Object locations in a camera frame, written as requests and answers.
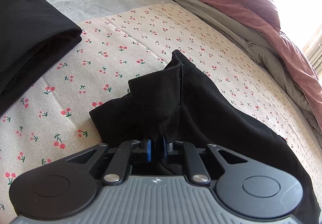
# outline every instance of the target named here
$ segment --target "black garment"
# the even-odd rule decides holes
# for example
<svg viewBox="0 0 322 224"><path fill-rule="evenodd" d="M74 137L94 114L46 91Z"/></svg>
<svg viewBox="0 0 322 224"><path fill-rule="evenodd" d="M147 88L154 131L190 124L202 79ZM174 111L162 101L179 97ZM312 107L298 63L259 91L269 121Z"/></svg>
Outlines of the black garment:
<svg viewBox="0 0 322 224"><path fill-rule="evenodd" d="M0 115L82 39L45 0L0 0Z"/></svg>
<svg viewBox="0 0 322 224"><path fill-rule="evenodd" d="M128 82L131 92L90 111L103 142L118 146L125 140L167 133L196 147L208 143L284 170L304 190L296 217L317 224L320 208L310 176L286 142L266 125L234 108L215 84L178 50L162 71Z"/></svg>

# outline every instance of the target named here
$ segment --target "bed sheet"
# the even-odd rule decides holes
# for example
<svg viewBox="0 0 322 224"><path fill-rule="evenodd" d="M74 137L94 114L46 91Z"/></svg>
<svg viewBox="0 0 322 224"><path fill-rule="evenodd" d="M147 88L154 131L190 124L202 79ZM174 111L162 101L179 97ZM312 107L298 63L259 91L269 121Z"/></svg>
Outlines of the bed sheet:
<svg viewBox="0 0 322 224"><path fill-rule="evenodd" d="M63 11L68 0L49 1ZM86 6L81 1L84 16L103 15L99 4ZM288 96L270 76L227 38L178 5L127 7L132 11L79 23L83 41L0 121L4 132L0 140L0 224L14 217L7 194L12 180L29 169L99 143L88 112L126 94L129 79L163 69L174 49L204 71L232 105L287 139L311 176L321 202L320 149ZM74 21L82 18L72 10L63 13Z"/></svg>

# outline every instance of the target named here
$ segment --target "bed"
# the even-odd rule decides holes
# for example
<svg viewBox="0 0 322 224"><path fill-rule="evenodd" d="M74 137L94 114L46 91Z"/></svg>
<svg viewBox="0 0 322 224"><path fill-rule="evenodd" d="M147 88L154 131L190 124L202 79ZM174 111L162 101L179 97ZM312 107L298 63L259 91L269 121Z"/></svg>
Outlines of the bed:
<svg viewBox="0 0 322 224"><path fill-rule="evenodd" d="M8 197L11 182L27 170L99 143L89 111L127 94L128 80L163 69L175 49L234 107L287 141L322 205L322 150L312 125L236 40L174 0L47 1L81 27L82 41L3 115L0 224L15 217Z"/></svg>

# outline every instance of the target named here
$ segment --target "pink duvet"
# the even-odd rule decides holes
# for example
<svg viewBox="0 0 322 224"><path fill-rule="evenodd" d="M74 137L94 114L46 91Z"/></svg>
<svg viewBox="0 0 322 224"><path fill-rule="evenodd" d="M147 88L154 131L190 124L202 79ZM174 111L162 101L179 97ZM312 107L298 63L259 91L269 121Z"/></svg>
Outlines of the pink duvet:
<svg viewBox="0 0 322 224"><path fill-rule="evenodd" d="M293 80L304 92L322 125L322 88L315 70L303 53L280 32L277 9L271 0L200 0L236 21L259 32L271 43L286 64Z"/></svg>

